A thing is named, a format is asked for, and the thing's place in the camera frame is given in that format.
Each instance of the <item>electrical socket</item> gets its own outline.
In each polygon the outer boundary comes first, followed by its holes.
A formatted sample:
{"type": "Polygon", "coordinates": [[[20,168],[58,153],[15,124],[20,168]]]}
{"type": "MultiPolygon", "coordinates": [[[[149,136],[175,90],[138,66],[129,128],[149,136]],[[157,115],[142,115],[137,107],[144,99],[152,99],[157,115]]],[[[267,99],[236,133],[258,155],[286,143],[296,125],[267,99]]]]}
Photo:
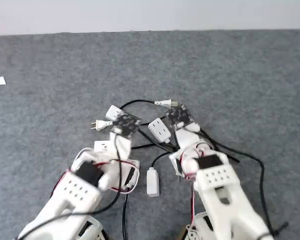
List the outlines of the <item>electrical socket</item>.
{"type": "Polygon", "coordinates": [[[167,144],[170,142],[171,133],[160,118],[150,122],[148,129],[160,143],[165,142],[167,144]]]}
{"type": "Polygon", "coordinates": [[[115,105],[111,105],[105,114],[105,118],[111,121],[116,121],[121,112],[123,111],[120,108],[116,107],[115,105]]]}

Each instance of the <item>small white paper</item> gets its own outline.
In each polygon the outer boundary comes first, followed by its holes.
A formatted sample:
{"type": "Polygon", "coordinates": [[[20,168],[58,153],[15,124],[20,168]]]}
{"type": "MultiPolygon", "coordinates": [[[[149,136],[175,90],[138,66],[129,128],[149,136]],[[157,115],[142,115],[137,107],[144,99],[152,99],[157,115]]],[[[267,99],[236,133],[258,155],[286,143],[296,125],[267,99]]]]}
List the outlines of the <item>small white paper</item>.
{"type": "Polygon", "coordinates": [[[6,85],[6,80],[3,76],[0,77],[0,85],[6,85]]]}

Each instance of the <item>black wire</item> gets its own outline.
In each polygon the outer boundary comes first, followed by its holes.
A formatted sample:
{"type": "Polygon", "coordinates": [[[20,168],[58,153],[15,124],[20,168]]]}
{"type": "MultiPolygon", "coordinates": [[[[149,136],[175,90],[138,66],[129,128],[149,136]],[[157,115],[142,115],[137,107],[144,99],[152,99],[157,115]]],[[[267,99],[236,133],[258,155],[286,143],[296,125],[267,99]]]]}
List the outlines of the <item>black wire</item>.
{"type": "MultiPolygon", "coordinates": [[[[170,147],[174,150],[178,150],[177,147],[175,145],[172,145],[171,143],[159,143],[161,146],[166,146],[166,147],[170,147]]],[[[149,143],[149,144],[145,144],[145,145],[140,145],[140,146],[133,146],[131,149],[132,150],[137,150],[137,149],[143,149],[143,148],[148,148],[148,147],[153,147],[156,146],[154,143],[149,143]]]]}
{"type": "Polygon", "coordinates": [[[173,131],[173,137],[174,137],[174,143],[175,143],[176,147],[177,147],[178,149],[180,149],[180,145],[179,145],[179,143],[178,143],[176,131],[173,131]]]}
{"type": "Polygon", "coordinates": [[[127,103],[123,104],[120,109],[124,109],[126,106],[133,104],[133,103],[138,103],[138,102],[144,102],[144,103],[150,103],[150,104],[155,104],[155,101],[147,100],[147,99],[136,99],[132,101],[128,101],[127,103]]]}
{"type": "MultiPolygon", "coordinates": [[[[120,109],[124,109],[126,106],[130,105],[130,104],[133,104],[133,103],[138,103],[138,102],[144,102],[144,103],[150,103],[150,104],[155,104],[155,101],[152,101],[152,100],[147,100],[147,99],[136,99],[136,100],[132,100],[132,101],[129,101],[125,104],[123,104],[120,109]]],[[[147,126],[149,125],[151,122],[145,122],[145,123],[141,123],[140,126],[147,126]]]]}
{"type": "Polygon", "coordinates": [[[66,172],[62,173],[62,175],[59,177],[58,181],[56,182],[56,184],[54,185],[54,187],[53,187],[53,189],[52,189],[52,191],[51,191],[50,198],[51,198],[52,195],[54,194],[54,191],[55,191],[57,185],[59,184],[61,178],[62,178],[65,174],[66,174],[66,172]]]}
{"type": "Polygon", "coordinates": [[[126,230],[126,209],[127,209],[128,196],[129,196],[129,194],[125,195],[124,202],[123,202],[123,210],[122,210],[122,236],[123,236],[123,240],[128,240],[128,235],[127,235],[127,230],[126,230]]]}
{"type": "MultiPolygon", "coordinates": [[[[219,149],[218,145],[215,143],[215,140],[214,140],[212,137],[210,137],[209,134],[208,134],[207,132],[205,132],[202,128],[200,128],[200,132],[204,135],[204,136],[202,136],[202,137],[204,137],[204,138],[206,138],[206,139],[209,140],[209,142],[212,144],[212,146],[213,146],[213,148],[214,148],[215,150],[217,150],[217,151],[219,151],[219,152],[222,152],[222,151],[219,149]]],[[[231,155],[229,155],[229,154],[227,154],[227,153],[225,153],[225,152],[224,152],[224,154],[226,154],[226,156],[227,156],[229,159],[231,159],[231,160],[233,160],[233,161],[235,161],[235,162],[237,162],[237,163],[240,163],[240,160],[238,160],[238,159],[235,158],[234,156],[231,156],[231,155]]]]}
{"type": "Polygon", "coordinates": [[[114,199],[112,200],[112,202],[110,202],[107,206],[105,206],[104,208],[100,209],[100,210],[97,210],[97,211],[90,211],[90,212],[71,212],[71,213],[66,213],[66,214],[62,214],[62,215],[59,215],[59,216],[55,216],[49,220],[46,220],[42,223],[40,223],[39,225],[35,226],[34,228],[32,228],[31,230],[27,231],[25,234],[23,234],[20,238],[16,237],[15,240],[24,240],[29,234],[33,233],[35,230],[55,221],[55,220],[58,220],[58,219],[62,219],[62,218],[66,218],[66,217],[70,217],[70,216],[83,216],[83,215],[97,215],[97,214],[101,214],[105,211],[107,211],[108,209],[110,209],[119,199],[119,196],[120,196],[120,189],[121,189],[121,183],[122,183],[122,166],[121,166],[121,158],[120,158],[120,154],[119,154],[119,151],[118,151],[118,147],[117,147],[117,142],[116,142],[116,139],[117,139],[117,136],[116,135],[114,137],[114,146],[115,146],[115,149],[116,149],[116,153],[117,153],[117,156],[118,156],[118,161],[119,161],[119,187],[118,187],[118,191],[114,197],[114,199]]]}
{"type": "Polygon", "coordinates": [[[166,152],[174,153],[174,152],[171,151],[170,149],[167,149],[167,148],[165,148],[164,146],[161,146],[160,143],[154,141],[151,137],[149,137],[147,134],[145,134],[142,130],[138,129],[138,132],[141,133],[146,139],[148,139],[150,142],[152,142],[153,144],[155,144],[155,145],[158,146],[159,148],[165,150],[166,152]]]}
{"type": "Polygon", "coordinates": [[[264,237],[268,237],[268,236],[276,237],[276,236],[278,236],[278,235],[280,234],[280,232],[281,232],[282,230],[284,230],[286,227],[288,227],[288,225],[289,225],[289,224],[288,224],[287,222],[285,222],[285,223],[282,224],[280,227],[278,227],[278,229],[274,230],[274,231],[273,231],[273,234],[271,234],[270,232],[264,233],[264,234],[262,234],[261,236],[259,236],[256,240],[261,240],[261,239],[263,239],[264,237]]]}
{"type": "Polygon", "coordinates": [[[156,161],[158,161],[159,158],[161,158],[161,157],[163,157],[163,156],[165,156],[165,155],[168,155],[168,154],[171,154],[171,153],[167,151],[167,152],[162,153],[161,155],[157,156],[157,157],[153,160],[153,162],[151,163],[151,167],[154,167],[154,166],[155,166],[155,163],[156,163],[156,161]]]}

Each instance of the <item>white wall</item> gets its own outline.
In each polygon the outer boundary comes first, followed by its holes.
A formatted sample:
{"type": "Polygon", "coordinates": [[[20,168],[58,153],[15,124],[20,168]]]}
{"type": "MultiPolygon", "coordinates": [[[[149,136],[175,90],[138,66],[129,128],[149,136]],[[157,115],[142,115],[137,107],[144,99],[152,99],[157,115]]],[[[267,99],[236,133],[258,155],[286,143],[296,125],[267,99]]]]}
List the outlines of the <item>white wall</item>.
{"type": "Polygon", "coordinates": [[[0,0],[0,35],[300,29],[300,0],[0,0]]]}

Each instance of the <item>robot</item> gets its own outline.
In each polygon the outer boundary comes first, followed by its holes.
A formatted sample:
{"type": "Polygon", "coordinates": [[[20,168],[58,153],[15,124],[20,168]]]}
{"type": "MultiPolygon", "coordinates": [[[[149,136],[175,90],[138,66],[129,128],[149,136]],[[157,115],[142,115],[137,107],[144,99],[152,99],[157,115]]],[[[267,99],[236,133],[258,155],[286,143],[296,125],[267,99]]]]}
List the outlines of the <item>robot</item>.
{"type": "MultiPolygon", "coordinates": [[[[273,240],[254,211],[227,155],[200,137],[200,126],[184,105],[167,113],[179,150],[169,159],[177,176],[193,181],[206,212],[192,216],[182,240],[273,240]]],[[[38,216],[16,240],[106,240],[102,224],[88,214],[102,192],[131,192],[138,183],[139,161],[129,159],[139,119],[122,112],[109,138],[113,151],[85,148],[62,176],[38,216]]]]}

